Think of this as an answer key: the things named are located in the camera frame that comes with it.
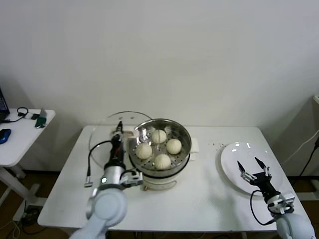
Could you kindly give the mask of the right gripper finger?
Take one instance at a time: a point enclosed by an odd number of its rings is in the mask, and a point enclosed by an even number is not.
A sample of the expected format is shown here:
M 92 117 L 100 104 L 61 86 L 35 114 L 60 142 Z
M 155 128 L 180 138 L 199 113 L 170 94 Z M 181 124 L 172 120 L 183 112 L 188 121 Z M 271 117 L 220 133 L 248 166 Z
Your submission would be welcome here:
M 243 180 L 245 180 L 248 183 L 251 183 L 252 181 L 256 180 L 256 177 L 254 175 L 251 175 L 251 174 L 246 172 L 245 168 L 242 166 L 242 164 L 239 161 L 237 161 L 237 164 L 239 167 L 239 171 L 241 173 L 240 176 Z
M 258 165 L 260 166 L 260 168 L 263 170 L 263 172 L 260 172 L 260 173 L 256 173 L 254 174 L 254 176 L 256 178 L 268 178 L 268 177 L 271 177 L 271 173 L 270 173 L 270 167 L 269 166 L 266 166 L 264 164 L 263 161 L 261 161 L 260 159 L 258 159 L 257 157 L 255 157 L 255 160 L 257 161 Z

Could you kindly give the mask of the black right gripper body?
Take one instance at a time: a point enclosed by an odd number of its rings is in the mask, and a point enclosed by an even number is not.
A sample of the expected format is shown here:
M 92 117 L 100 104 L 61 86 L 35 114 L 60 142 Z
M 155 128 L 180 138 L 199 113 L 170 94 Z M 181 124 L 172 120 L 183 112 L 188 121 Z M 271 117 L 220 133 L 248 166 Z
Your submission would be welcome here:
M 250 180 L 250 184 L 257 186 L 264 198 L 272 198 L 276 195 L 279 195 L 274 186 L 271 184 L 272 176 L 267 176 L 265 172 L 253 174 L 254 180 Z

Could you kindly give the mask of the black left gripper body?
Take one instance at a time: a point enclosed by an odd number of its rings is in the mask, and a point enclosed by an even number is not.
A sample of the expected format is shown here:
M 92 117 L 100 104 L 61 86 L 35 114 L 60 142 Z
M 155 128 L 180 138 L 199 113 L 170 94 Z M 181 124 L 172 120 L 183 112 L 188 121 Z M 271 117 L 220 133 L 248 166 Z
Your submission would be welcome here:
M 121 138 L 121 141 L 111 141 L 111 151 L 110 158 L 107 163 L 108 166 L 124 166 L 124 144 Z

